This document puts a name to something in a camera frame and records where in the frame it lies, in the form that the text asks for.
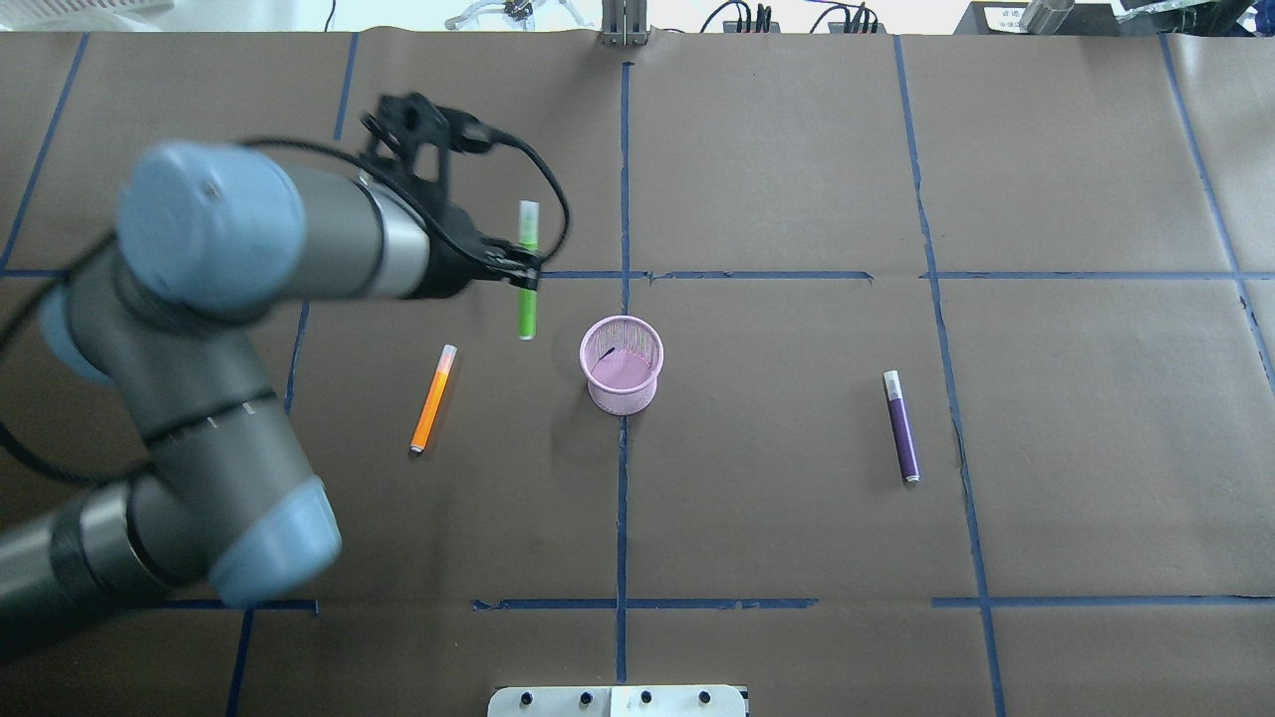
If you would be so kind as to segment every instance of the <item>blue joint cap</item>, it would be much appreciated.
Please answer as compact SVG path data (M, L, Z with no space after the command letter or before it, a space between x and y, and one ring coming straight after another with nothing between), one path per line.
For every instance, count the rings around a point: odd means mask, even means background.
M40 333L45 336L48 350L62 364L80 376L102 385L115 385L111 376L89 362L71 338L70 316L66 313L66 287L55 287L40 302Z
M306 480L213 563L208 582L231 607L251 607L324 572L340 555L340 532L323 481Z
M133 273L161 297L233 311L275 297L305 248L301 195L245 147L166 142L120 194L116 231Z

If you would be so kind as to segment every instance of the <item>purple marker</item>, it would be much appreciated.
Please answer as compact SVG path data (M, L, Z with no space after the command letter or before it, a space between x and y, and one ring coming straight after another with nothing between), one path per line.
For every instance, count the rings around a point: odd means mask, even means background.
M921 467L917 464L917 449L912 447L912 424L908 422L908 407L903 404L899 371L885 373L885 401L890 407L890 427L894 429L894 448L899 453L903 482L919 484Z

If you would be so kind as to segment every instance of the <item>pen holder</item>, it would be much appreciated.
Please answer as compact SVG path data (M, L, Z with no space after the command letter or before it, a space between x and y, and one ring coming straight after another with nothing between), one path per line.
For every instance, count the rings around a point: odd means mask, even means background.
M650 324L634 316L608 316L585 332L580 369L589 395L607 413L630 416L655 397L664 344Z

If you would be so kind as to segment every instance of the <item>robotic arm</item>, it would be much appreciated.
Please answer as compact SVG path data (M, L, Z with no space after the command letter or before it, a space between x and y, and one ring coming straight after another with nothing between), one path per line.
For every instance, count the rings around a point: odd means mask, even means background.
M337 559L323 482L244 330L274 301L446 297L473 279L537 288L570 213L530 147L419 94L382 97L363 124L372 137L358 157L246 143L340 158L361 170L357 181L249 147L152 148L122 193L117 241L42 299L46 342L121 392L152 463L0 533L0 660L204 577L244 607ZM439 156L432 181L414 174L427 144ZM449 200L450 153L495 144L527 153L562 203L544 258L482 235Z

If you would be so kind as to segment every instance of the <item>marker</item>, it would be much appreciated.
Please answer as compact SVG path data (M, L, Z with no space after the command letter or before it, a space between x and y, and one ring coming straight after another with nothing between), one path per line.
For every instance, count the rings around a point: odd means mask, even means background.
M448 375L451 373L451 361L455 357L455 346L449 343L442 347L439 367L433 370L433 380L430 381L430 393L425 397L425 408L421 410L421 420L417 421L416 432L412 434L412 453L417 455L425 452L425 444L430 440L430 430L433 429L433 418L439 415L442 389L448 388Z
M541 204L521 200L518 203L518 244L528 251L536 251L541 244ZM536 292L519 290L518 297L518 338L536 338Z
M890 427L894 429L894 448L899 453L903 482L919 484L921 466L917 464L917 449L912 445L912 424L908 421L908 407L903 403L899 371L885 373L885 401L890 408Z

